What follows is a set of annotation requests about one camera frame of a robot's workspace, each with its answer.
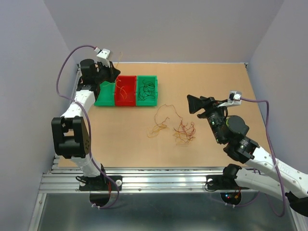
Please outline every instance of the gray floor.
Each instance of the gray floor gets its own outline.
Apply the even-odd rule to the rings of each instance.
[[[243,194],[243,202],[254,197]],[[91,208],[88,194],[49,194],[40,231],[293,231],[290,210],[276,217],[260,195],[243,208],[226,207],[213,201],[217,193],[120,195],[114,208]],[[281,201],[272,198],[277,210]]]

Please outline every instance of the metal frame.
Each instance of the metal frame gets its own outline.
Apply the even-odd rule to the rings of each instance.
[[[58,167],[58,163],[59,157],[56,156],[49,173],[42,176],[30,231],[37,231],[39,228],[48,193],[89,193],[79,191],[79,182],[75,179],[82,175],[79,168]],[[206,178],[213,174],[222,174],[222,171],[223,167],[106,168],[107,175],[123,177],[120,193],[208,193],[204,189]],[[299,231],[308,230],[305,217],[291,211],[296,228]]]

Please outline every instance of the tabletop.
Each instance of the tabletop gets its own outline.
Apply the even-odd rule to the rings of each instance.
[[[105,167],[224,167],[238,164],[223,152],[224,145],[216,143],[206,119],[198,119],[188,111],[187,95],[215,97],[224,100],[230,90],[242,92],[243,97],[255,99],[244,64],[157,64],[120,63],[121,75],[155,75],[158,79],[157,107],[96,107],[89,110],[92,128],[93,156]],[[180,123],[194,123],[195,139],[178,144],[174,128]],[[149,138],[156,120],[167,116],[169,129]],[[269,151],[265,126],[257,103],[242,102],[229,108],[229,115],[242,117],[250,127],[247,137]],[[74,167],[61,157],[59,167]]]

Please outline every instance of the gray wall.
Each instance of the gray wall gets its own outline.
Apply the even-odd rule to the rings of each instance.
[[[270,137],[277,157],[306,173],[307,10],[307,0],[285,0],[248,65],[256,97],[270,102]]]
[[[0,229],[28,229],[41,175],[51,167],[50,122],[68,105],[55,93],[69,53],[42,0],[0,3]],[[72,94],[75,62],[61,89]]]
[[[124,62],[248,62],[283,0],[44,0],[67,46]],[[81,53],[76,54],[80,61]]]

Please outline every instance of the plastic tray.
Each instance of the plastic tray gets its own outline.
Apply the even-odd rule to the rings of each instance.
[[[136,105],[157,106],[157,98],[157,77],[137,76]]]
[[[116,106],[136,106],[136,76],[118,76],[115,87]]]
[[[115,83],[109,83],[107,81],[100,84],[101,91],[97,97],[95,106],[99,107],[113,107],[115,106]]]

